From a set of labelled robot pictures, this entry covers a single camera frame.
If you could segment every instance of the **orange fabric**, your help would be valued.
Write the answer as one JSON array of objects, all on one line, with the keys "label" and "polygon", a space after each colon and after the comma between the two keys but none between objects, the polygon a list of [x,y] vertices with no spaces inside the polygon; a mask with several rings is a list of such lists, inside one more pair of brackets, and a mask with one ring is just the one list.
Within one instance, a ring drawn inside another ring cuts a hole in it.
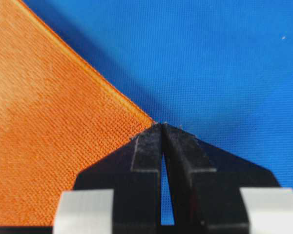
[{"label": "orange fabric", "polygon": [[77,173],[152,120],[18,0],[0,0],[0,226],[52,225]]}]

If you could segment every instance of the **black jaw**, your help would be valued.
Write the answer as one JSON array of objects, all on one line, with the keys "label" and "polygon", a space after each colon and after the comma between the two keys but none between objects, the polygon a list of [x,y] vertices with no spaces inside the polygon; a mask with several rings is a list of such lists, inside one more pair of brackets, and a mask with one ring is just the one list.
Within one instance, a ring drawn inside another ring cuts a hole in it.
[{"label": "black jaw", "polygon": [[[165,156],[175,226],[161,227]],[[81,172],[74,189],[114,189],[113,233],[248,234],[239,188],[279,187],[273,174],[194,135],[155,124]]]}]

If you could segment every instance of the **blue textile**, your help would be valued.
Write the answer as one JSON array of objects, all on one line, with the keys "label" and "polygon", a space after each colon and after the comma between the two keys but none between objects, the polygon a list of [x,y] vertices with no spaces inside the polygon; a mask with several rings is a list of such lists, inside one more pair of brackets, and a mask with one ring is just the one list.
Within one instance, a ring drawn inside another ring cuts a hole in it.
[{"label": "blue textile", "polygon": [[293,0],[25,2],[152,118],[293,187]]}]

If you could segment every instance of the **woven fabric texture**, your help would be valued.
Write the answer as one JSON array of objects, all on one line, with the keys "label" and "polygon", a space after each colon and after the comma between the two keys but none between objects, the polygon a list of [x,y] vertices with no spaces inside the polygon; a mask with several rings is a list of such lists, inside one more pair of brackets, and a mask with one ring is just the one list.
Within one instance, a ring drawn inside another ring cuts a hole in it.
[{"label": "woven fabric texture", "polygon": [[25,1],[153,119],[293,188],[293,0]]},{"label": "woven fabric texture", "polygon": [[52,225],[77,173],[151,123],[21,1],[0,0],[0,226]]}]

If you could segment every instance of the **blue fabric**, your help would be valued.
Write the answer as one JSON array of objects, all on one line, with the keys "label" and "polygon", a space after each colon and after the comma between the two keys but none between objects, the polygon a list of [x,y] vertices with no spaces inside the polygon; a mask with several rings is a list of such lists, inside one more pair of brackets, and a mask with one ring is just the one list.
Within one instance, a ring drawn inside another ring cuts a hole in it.
[{"label": "blue fabric", "polygon": [[293,0],[26,2],[155,120],[293,187]]}]

